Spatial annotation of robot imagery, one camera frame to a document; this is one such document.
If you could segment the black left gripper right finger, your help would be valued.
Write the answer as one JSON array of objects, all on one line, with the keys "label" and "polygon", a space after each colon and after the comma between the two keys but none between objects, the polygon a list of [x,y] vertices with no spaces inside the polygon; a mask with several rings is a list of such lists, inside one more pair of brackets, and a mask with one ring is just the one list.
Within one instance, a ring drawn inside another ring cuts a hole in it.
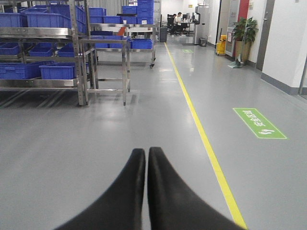
[{"label": "black left gripper right finger", "polygon": [[153,230],[239,230],[179,176],[161,147],[150,147],[147,197]]}]

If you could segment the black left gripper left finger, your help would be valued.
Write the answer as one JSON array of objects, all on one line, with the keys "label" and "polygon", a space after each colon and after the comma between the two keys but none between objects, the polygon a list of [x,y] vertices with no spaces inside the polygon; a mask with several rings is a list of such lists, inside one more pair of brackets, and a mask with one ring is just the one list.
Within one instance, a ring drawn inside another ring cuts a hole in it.
[{"label": "black left gripper left finger", "polygon": [[141,230],[146,157],[133,149],[111,186],[58,230]]}]

